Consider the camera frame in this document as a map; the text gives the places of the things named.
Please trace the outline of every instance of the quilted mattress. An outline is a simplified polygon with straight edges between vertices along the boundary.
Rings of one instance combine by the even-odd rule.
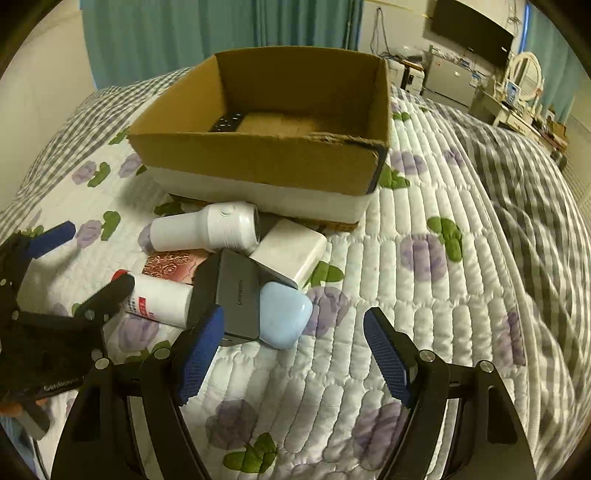
[[[128,89],[133,101],[120,99],[125,107],[117,115],[107,112],[122,94],[101,92],[62,132],[88,128],[88,117],[101,112],[94,119],[105,129],[94,133],[101,140],[87,135],[77,154],[62,151],[69,161],[57,165],[59,153],[55,163],[42,155],[31,170],[7,210],[7,224],[33,235],[70,220],[77,234],[31,265],[21,307],[68,314],[116,270],[141,270],[145,227],[178,205],[145,171],[125,128],[145,100],[179,74]],[[314,312],[297,344],[284,351],[259,342],[219,348],[199,395],[183,407],[213,479],[379,474],[406,412],[390,396],[363,335],[363,314],[371,306],[380,306],[419,349],[432,349],[446,362],[493,361],[536,451],[541,381],[534,305],[493,203],[450,122],[432,105],[396,92],[392,111],[391,152],[380,187],[355,231],[325,232],[328,267],[306,287]],[[105,332],[117,363],[180,333],[128,314],[109,322]],[[72,391],[51,402],[53,426],[39,444],[48,471],[75,396]],[[443,471],[456,408],[449,402],[430,479]],[[157,478],[138,418],[142,458],[148,476]],[[245,445],[255,442],[274,452],[272,462],[249,455]]]

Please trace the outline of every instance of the electrical wire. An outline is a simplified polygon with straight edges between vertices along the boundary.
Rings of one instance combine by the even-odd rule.
[[[521,19],[517,16],[517,0],[508,0],[508,15],[505,21],[505,28],[509,26],[509,23],[513,24],[513,38],[519,34],[519,26],[522,24]]]
[[[33,441],[33,451],[37,457],[37,463],[41,468],[41,473],[43,473],[44,480],[49,480],[49,475],[47,475],[47,470],[45,470],[45,465],[43,465],[43,458],[41,457],[41,452],[39,451],[39,445],[35,439],[32,438],[31,440]]]
[[[392,54],[390,53],[390,49],[388,48],[388,39],[386,38],[386,27],[384,26],[384,12],[382,10],[382,7],[377,7],[377,9],[375,11],[374,31],[372,32],[372,35],[371,35],[371,42],[369,43],[369,49],[371,50],[371,53],[373,53],[374,55],[384,56],[383,55],[384,52],[382,52],[382,55],[380,55],[380,53],[379,53],[378,22],[380,20],[382,22],[382,36],[384,38],[384,44],[386,46],[385,53],[387,53],[388,56],[392,57]]]

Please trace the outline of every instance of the black tv screen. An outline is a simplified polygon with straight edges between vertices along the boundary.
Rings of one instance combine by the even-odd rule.
[[[499,68],[504,68],[513,35],[457,0],[437,0],[431,30],[449,38]]]

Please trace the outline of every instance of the open cardboard box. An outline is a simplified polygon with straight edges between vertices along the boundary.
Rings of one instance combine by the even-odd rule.
[[[212,132],[239,113],[235,131]],[[172,85],[129,140],[171,194],[246,200],[263,212],[350,228],[388,151],[387,68],[338,48],[224,51]]]

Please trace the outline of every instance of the white cylindrical container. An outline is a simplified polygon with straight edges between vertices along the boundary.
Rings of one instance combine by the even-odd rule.
[[[247,202],[212,203],[198,212],[156,218],[150,240],[159,252],[230,248],[248,255],[260,242],[258,212]]]
[[[127,273],[135,280],[131,295],[124,301],[126,312],[186,328],[193,287],[184,283],[118,270],[113,280]]]

